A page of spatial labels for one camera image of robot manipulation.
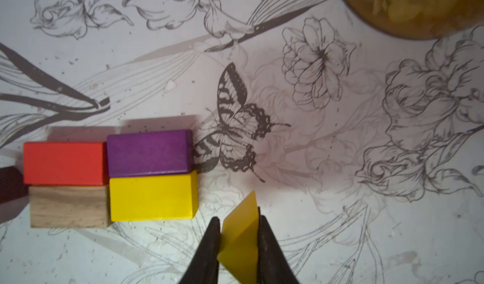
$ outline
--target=butterfly wing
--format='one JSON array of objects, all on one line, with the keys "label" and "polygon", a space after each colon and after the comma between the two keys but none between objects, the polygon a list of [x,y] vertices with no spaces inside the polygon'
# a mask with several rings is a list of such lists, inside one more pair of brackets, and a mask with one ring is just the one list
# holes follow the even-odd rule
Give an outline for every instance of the butterfly wing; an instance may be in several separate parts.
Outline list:
[{"label": "butterfly wing", "polygon": [[220,162],[226,169],[234,172],[254,170],[256,153],[251,144],[246,144],[239,138],[223,135],[220,144]]},{"label": "butterfly wing", "polygon": [[243,106],[231,118],[228,125],[252,140],[263,139],[274,126],[270,122],[270,116],[266,115],[265,111],[254,103]]},{"label": "butterfly wing", "polygon": [[224,69],[218,83],[217,110],[221,124],[228,124],[246,100],[247,88],[237,73],[235,64],[231,63]]},{"label": "butterfly wing", "polygon": [[195,169],[206,173],[217,166],[220,159],[220,144],[223,133],[220,130],[211,132],[194,146]]}]

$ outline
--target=flower drawing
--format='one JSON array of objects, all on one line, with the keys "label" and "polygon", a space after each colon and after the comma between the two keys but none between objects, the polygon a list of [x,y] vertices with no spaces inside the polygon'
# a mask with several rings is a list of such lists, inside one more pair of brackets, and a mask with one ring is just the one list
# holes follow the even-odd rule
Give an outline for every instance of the flower drawing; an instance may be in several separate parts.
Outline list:
[{"label": "flower drawing", "polygon": [[112,5],[97,5],[100,0],[35,0],[31,23],[55,36],[83,37],[88,27],[106,28],[118,21],[133,23]]},{"label": "flower drawing", "polygon": [[201,11],[205,28],[215,37],[237,39],[252,32],[251,26],[224,13],[219,0],[124,0],[123,6],[136,7],[150,30],[176,29]]},{"label": "flower drawing", "polygon": [[342,39],[326,19],[305,20],[302,31],[285,28],[282,72],[294,85],[297,105],[322,109],[343,94],[340,77],[348,75],[349,59],[356,45]]},{"label": "flower drawing", "polygon": [[438,40],[426,64],[404,60],[387,74],[383,108],[390,142],[368,148],[360,182],[386,196],[419,200],[424,192],[449,194],[479,188],[456,169],[439,169],[484,128],[481,86],[484,46],[473,33]]}]

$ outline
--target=yellow triangular piece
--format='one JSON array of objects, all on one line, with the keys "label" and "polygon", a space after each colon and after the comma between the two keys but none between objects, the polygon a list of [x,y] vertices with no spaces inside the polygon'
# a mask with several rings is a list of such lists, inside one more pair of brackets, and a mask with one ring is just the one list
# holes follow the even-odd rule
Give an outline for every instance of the yellow triangular piece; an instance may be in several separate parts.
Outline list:
[{"label": "yellow triangular piece", "polygon": [[257,282],[259,212],[252,191],[224,220],[217,260],[242,284]]}]

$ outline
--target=wooden bowl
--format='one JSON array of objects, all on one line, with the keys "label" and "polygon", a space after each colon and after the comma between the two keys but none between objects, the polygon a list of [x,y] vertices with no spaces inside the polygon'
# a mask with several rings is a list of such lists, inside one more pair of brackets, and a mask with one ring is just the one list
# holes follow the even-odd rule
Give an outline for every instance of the wooden bowl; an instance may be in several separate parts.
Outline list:
[{"label": "wooden bowl", "polygon": [[391,22],[383,11],[374,15],[373,3],[366,0],[344,1],[367,24],[404,39],[438,39],[484,22],[484,0],[459,0],[444,18],[424,19],[419,15],[404,23]]}]

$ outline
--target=white table surface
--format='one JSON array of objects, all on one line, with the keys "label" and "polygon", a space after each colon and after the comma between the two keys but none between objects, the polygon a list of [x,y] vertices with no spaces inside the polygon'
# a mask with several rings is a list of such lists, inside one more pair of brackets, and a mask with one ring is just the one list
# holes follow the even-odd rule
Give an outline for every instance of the white table surface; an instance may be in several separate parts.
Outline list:
[{"label": "white table surface", "polygon": [[[53,77],[3,49],[2,166],[34,140],[191,128],[223,143],[196,161],[193,220],[31,229],[25,208],[0,224],[0,283],[176,283],[209,219],[255,190],[301,283],[484,284],[484,28],[395,39],[341,0],[0,0],[0,42]],[[231,63],[238,103],[217,108]]]}]

